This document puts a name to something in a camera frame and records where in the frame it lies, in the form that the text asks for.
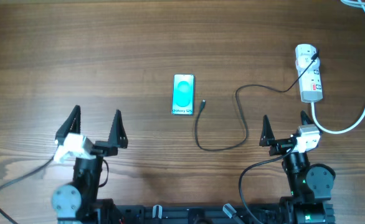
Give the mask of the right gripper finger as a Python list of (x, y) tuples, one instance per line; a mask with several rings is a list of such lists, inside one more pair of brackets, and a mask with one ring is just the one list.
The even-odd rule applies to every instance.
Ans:
[(275, 144), (275, 136), (273, 135), (273, 131), (269, 122), (268, 116), (265, 114), (263, 116), (263, 128), (262, 133), (260, 135), (259, 146), (271, 146)]
[(314, 124), (313, 120), (305, 113), (304, 110), (300, 112), (300, 117), (302, 125)]

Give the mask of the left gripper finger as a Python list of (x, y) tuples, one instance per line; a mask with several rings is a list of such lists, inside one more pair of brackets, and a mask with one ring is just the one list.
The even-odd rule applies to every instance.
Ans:
[(116, 113), (113, 118), (113, 122), (111, 125), (111, 130), (108, 137), (108, 143), (112, 147), (117, 148), (127, 148), (128, 147), (128, 138), (126, 136), (126, 132), (123, 126), (123, 121), (121, 117), (121, 111), (116, 110)]
[(61, 125), (55, 134), (56, 142), (64, 142), (69, 133), (80, 134), (81, 128), (81, 108), (75, 105), (69, 117)]

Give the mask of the teal screen smartphone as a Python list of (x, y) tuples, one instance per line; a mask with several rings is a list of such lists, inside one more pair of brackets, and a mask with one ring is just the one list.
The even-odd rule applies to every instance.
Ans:
[(173, 80), (173, 100), (171, 113), (193, 115), (194, 113), (194, 75), (175, 74)]

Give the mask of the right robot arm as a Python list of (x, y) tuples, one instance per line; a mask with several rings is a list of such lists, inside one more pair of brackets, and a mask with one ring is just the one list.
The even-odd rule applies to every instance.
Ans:
[(282, 158), (291, 195), (279, 202), (281, 223), (334, 223), (333, 209), (326, 204), (336, 178), (335, 171), (324, 164), (311, 164), (307, 152), (316, 149), (322, 132), (302, 111), (302, 125), (289, 138), (276, 139), (268, 116), (263, 117), (259, 145), (270, 148), (270, 156)]

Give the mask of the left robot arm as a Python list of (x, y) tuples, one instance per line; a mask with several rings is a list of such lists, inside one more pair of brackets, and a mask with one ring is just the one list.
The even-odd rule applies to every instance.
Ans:
[(76, 105), (55, 134), (57, 150), (53, 161), (63, 163), (74, 157), (73, 179), (57, 188), (52, 195), (52, 207), (58, 223), (123, 223), (122, 213), (113, 200), (98, 199), (98, 190), (105, 157), (115, 156), (119, 148), (127, 148), (128, 138), (121, 111), (116, 110), (107, 141), (91, 142), (80, 133), (81, 108)]

